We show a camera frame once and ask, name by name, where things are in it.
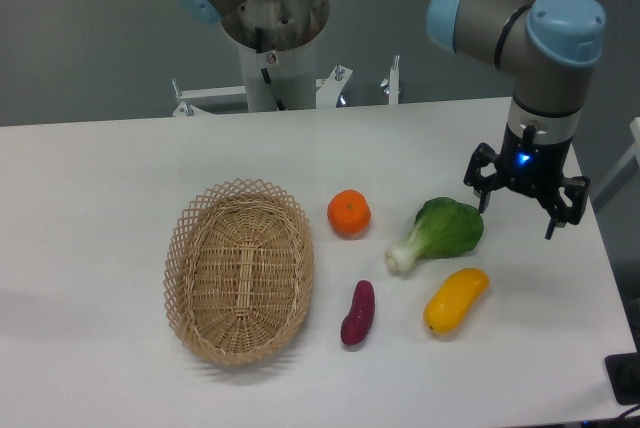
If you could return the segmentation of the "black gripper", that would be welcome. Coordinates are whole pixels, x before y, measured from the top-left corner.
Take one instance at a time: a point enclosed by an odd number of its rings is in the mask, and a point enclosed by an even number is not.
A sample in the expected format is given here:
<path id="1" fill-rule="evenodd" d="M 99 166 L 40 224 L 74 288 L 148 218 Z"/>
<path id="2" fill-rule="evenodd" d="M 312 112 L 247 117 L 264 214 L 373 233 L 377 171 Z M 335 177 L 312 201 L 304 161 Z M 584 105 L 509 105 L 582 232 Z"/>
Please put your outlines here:
<path id="1" fill-rule="evenodd" d="M 501 188 L 542 199 L 549 215 L 545 239 L 556 228 L 578 225 L 586 210 L 590 179 L 564 176 L 563 169 L 572 137 L 559 143 L 540 144 L 505 128 L 498 155 L 486 143 L 480 143 L 471 155 L 463 182 L 479 199 L 478 211 L 484 213 L 491 194 Z"/>

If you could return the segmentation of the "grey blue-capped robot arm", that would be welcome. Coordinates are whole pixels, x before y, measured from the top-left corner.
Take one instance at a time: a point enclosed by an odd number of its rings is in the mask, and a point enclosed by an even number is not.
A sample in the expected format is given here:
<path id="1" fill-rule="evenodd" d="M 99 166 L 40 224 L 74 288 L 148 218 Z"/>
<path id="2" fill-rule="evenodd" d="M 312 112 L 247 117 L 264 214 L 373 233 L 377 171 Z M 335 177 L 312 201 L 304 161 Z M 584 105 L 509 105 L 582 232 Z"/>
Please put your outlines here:
<path id="1" fill-rule="evenodd" d="M 334 78 L 316 82 L 315 43 L 328 0 L 179 0 L 236 44 L 253 112 L 334 107 Z M 515 80 L 502 146 L 479 146 L 464 181 L 482 204 L 502 188 L 533 198 L 551 228 L 577 224 L 589 180 L 564 163 L 601 52 L 606 15 L 595 0 L 430 0 L 426 31 L 438 46 Z"/>

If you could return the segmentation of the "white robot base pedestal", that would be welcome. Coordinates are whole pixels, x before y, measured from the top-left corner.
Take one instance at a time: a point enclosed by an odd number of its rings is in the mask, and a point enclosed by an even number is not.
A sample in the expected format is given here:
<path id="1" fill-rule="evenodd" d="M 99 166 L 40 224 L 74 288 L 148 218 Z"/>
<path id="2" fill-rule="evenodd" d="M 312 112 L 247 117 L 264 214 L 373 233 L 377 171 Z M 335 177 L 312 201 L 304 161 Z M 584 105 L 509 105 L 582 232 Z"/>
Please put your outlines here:
<path id="1" fill-rule="evenodd" d="M 174 117 L 341 108 L 354 71 L 336 65 L 324 78 L 316 76 L 315 52 L 240 50 L 243 83 L 238 86 L 182 90 L 172 80 Z"/>

